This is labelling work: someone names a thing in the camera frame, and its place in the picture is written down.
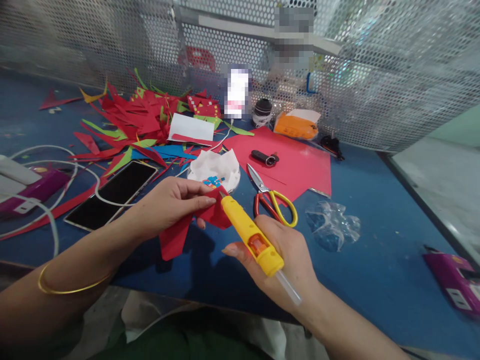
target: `red-handled scissors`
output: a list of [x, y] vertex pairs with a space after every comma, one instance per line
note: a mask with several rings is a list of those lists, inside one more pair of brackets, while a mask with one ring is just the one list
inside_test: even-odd
[[[254, 202], [254, 209], [253, 209], [255, 216], [257, 217], [259, 215], [259, 202], [261, 202], [270, 211], [270, 213], [273, 215], [273, 217], [277, 221], [279, 221], [280, 223], [290, 228], [294, 228], [299, 221], [299, 216], [297, 214], [297, 209], [295, 209], [295, 206], [292, 204], [292, 202], [288, 198], [286, 198], [284, 195], [279, 193], [278, 191], [270, 190], [268, 187], [266, 187], [264, 182], [262, 181], [262, 178], [259, 176], [259, 174], [255, 171], [255, 169], [250, 164], [247, 164], [247, 167], [248, 167], [248, 173], [250, 174], [251, 179], [253, 180], [256, 187], [258, 188], [258, 194], [255, 195], [255, 202]], [[270, 195], [270, 201], [273, 207], [267, 201], [266, 199], [267, 197], [265, 196], [264, 193], [268, 193]], [[290, 208], [291, 215], [292, 215], [291, 223], [288, 223], [285, 220], [282, 212], [280, 211], [277, 198], [280, 198], [284, 202], [286, 202], [288, 207]]]

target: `table surface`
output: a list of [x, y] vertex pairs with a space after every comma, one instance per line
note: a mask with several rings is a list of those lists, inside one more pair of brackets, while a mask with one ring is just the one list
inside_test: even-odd
[[[89, 105], [78, 101], [61, 106], [62, 111], [55, 114], [38, 111], [49, 89], [58, 91], [58, 99], [67, 99], [80, 95], [77, 87], [5, 70], [0, 71], [0, 76], [0, 154], [9, 156], [36, 145], [62, 146], [77, 154], [88, 152], [73, 132], [84, 132], [81, 119], [102, 124], [102, 117]], [[246, 129], [250, 126], [239, 121], [235, 125]], [[98, 143], [101, 149], [108, 148]], [[299, 215], [296, 229], [305, 236], [319, 281], [401, 346], [480, 358], [480, 323], [453, 309], [422, 259], [423, 244], [446, 253], [453, 253], [452, 247], [374, 151], [348, 145], [342, 146], [342, 151], [346, 161], [331, 161], [332, 201], [345, 205], [347, 215], [360, 218], [358, 242], [346, 244], [341, 252], [323, 250], [313, 240], [305, 209], [324, 198], [308, 191], [294, 202]], [[68, 154], [45, 149], [28, 155], [19, 160], [65, 160]], [[99, 174], [103, 171], [92, 168]], [[179, 168], [173, 166], [167, 175], [178, 172]], [[65, 200], [93, 183], [91, 174], [80, 174]], [[151, 188], [147, 186], [140, 196]], [[251, 216], [255, 193], [247, 174], [242, 172], [233, 197]], [[0, 233], [40, 214], [41, 210], [36, 210], [27, 218], [4, 221]], [[66, 224], [63, 217], [56, 222], [60, 251], [86, 234]], [[207, 224], [203, 231], [192, 225], [183, 254], [168, 262], [161, 260], [159, 241], [149, 240], [120, 267], [113, 284], [292, 321], [255, 286], [235, 259], [221, 252], [238, 240], [233, 227], [222, 231]], [[52, 254], [48, 225], [0, 241], [3, 262], [36, 267]]]

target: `gold bangle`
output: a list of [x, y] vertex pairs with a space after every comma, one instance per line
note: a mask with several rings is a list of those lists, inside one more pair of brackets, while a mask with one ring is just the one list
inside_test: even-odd
[[57, 290], [53, 290], [51, 288], [49, 288], [48, 286], [46, 286], [44, 283], [43, 283], [43, 277], [44, 277], [44, 273], [45, 273], [45, 270], [47, 269], [47, 267], [50, 265], [50, 263], [48, 263], [47, 265], [44, 266], [44, 268], [41, 270], [41, 273], [40, 273], [40, 276], [38, 277], [38, 288], [45, 294], [50, 294], [50, 295], [66, 295], [66, 294], [74, 294], [74, 293], [79, 293], [79, 292], [82, 292], [84, 290], [88, 290], [88, 289], [91, 289], [93, 287], [96, 287], [98, 284], [101, 284], [103, 283], [105, 280], [107, 280], [111, 274], [108, 274], [107, 276], [105, 276], [103, 279], [101, 279], [100, 281], [97, 281], [96, 283], [93, 283], [92, 285], [88, 285], [88, 286], [85, 286], [85, 287], [82, 287], [82, 288], [79, 288], [79, 289], [76, 289], [76, 290], [68, 290], [68, 291], [57, 291]]

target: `perforated metal screen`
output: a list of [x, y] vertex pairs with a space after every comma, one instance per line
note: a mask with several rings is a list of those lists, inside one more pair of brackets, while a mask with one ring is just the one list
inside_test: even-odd
[[341, 42], [314, 68], [272, 70], [273, 45], [186, 21], [189, 12], [273, 27], [278, 1], [4, 0], [0, 61], [33, 74], [125, 92], [147, 83], [219, 96], [222, 64], [251, 64], [253, 101], [322, 113], [343, 142], [398, 152], [480, 103], [477, 0], [282, 0], [314, 9], [316, 35]]

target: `left hand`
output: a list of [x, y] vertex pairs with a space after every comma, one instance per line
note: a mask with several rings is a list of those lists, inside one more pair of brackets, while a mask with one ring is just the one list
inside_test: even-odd
[[[167, 177], [114, 222], [132, 232], [132, 236], [148, 240], [185, 215], [215, 204], [214, 198], [202, 196], [210, 191], [210, 187], [198, 181]], [[204, 220], [197, 219], [197, 225], [205, 229]]]

